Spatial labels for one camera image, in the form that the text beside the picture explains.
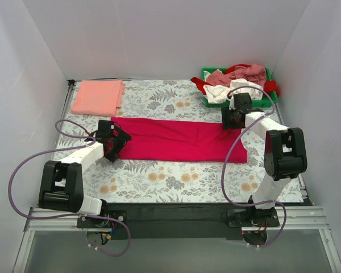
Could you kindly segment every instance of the white panel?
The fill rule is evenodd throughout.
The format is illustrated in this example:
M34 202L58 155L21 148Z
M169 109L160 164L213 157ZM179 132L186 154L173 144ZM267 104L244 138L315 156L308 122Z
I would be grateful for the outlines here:
M7 185L26 157L55 145L66 81L22 1L0 0L0 273L11 272L26 219L10 207ZM44 156L14 181L14 201L25 213L38 202Z
M341 1L310 1L273 75L286 125L304 131L307 191L341 258Z
M273 70L309 0L24 0L66 78Z

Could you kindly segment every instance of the white cloth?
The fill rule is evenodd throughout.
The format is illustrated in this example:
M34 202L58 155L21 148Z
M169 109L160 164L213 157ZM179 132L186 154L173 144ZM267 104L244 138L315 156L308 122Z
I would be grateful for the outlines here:
M204 71L204 72L203 72L203 77L205 78L205 81L207 81L207 78L208 78L210 75L211 75L211 73L208 72L208 71Z
M227 98L227 94L234 90L237 87L240 86L254 86L257 88L260 88L263 90L263 87L261 87L258 84L254 84L253 82L247 81L244 78L238 78L237 80L233 80L230 83L230 87L222 86L222 85L204 85L203 88L206 92L207 100L210 104L221 104L225 102L226 100L230 100L230 109L234 108L234 96L232 96L230 99ZM254 88L241 88L233 92L234 94L239 93L248 93L252 100L261 100L263 97L263 93L259 90L256 90Z
M238 78L236 80L231 81L230 89L234 90L237 87L247 85L247 86L254 86L256 88L259 88L261 90L264 90L262 86L259 84L254 84L253 82L247 81L244 78ZM252 100L261 100L263 98L263 93L259 90L256 90L254 88L240 88L232 93L232 97L230 98L230 109L234 109L234 94L239 93L249 93Z

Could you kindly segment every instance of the laundry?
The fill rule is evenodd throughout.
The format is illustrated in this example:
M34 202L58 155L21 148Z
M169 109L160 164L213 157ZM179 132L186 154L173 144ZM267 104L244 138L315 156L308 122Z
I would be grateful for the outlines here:
M208 72L208 71L204 71L203 72L203 77L205 78L205 81L207 81L207 79L208 79L208 77L211 75L211 73L210 72Z
M207 82L216 86L230 86L231 78L228 75L223 74L219 69L215 70L211 75L205 78Z
M263 89L258 84L254 84L253 82L249 82L244 78L240 78L237 80L233 80L230 82L230 87L225 87L222 85L204 85L203 88L206 92L207 100L210 104L221 104L226 100L230 100L230 108L234 108L234 94L238 93L248 93L252 100L261 100L263 97L263 93L254 88L240 88L232 93L232 97L230 99L227 98L229 92L233 91L235 88L240 86L254 86L259 89Z
M267 81L267 72L265 71L265 68L258 64L252 64L250 67L236 65L234 70L232 70L232 68L226 70L225 75L232 80L244 78L247 81L262 87L264 87L264 84Z
M74 114L114 117L123 92L122 81L82 81L70 110Z
M211 85L230 86L231 80L244 78L247 81L254 82L264 87L267 81L267 72L265 68L258 64L235 65L222 73L219 69L207 77L207 82Z
M223 162L241 129L223 130L222 123L111 118L131 135L121 159L175 162ZM229 162L246 163L247 151L237 142Z
M201 80L200 78L197 78L197 77L193 77L190 80L191 80L191 82L193 82L197 86L197 89L200 90L202 92L202 94L205 96L206 95L205 85L211 85L211 84L209 84L207 81Z

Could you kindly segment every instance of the floral tablecloth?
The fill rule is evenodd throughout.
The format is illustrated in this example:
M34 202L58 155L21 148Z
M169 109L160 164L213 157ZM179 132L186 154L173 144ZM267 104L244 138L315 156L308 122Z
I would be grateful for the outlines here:
M80 82L75 86L74 103ZM221 122L220 108L207 108L203 96L189 80L124 81L118 117L140 117L176 121ZM89 131L100 119L93 115L72 114L67 119L78 122ZM278 120L277 114L272 117ZM68 134L83 135L78 127L65 123ZM228 163L226 192L237 202L247 202L258 189L265 171L264 141L250 131L242 137L248 151L248 163ZM78 146L81 141L61 136L57 148ZM59 160L73 151L57 152ZM84 173L85 194L107 202L225 202L221 192L222 163L161 162L145 160L97 161ZM282 202L302 202L300 184L292 180L279 198Z

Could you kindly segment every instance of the green plastic tray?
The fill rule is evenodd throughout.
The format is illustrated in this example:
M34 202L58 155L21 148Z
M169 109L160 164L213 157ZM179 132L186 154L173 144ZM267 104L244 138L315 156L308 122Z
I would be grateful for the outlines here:
M205 80L205 72L209 72L212 73L214 71L216 71L217 69L219 69L222 73L224 73L227 68L223 67L223 68L218 68L218 67L204 67L202 68L202 79ZM271 81L272 80L272 75L269 71L268 68L265 68L265 71L267 72L267 81ZM273 100L273 102L276 104L278 102L278 96L277 93L274 91L272 93L269 94L269 96L271 97L271 99ZM207 100L207 98L203 99L205 101L206 107L228 107L230 105L229 101L225 101L222 104L209 104L209 101ZM261 100L252 100L252 107L259 107L259 108L263 108L263 107L271 107L272 104L270 102L270 100L266 97L263 97Z

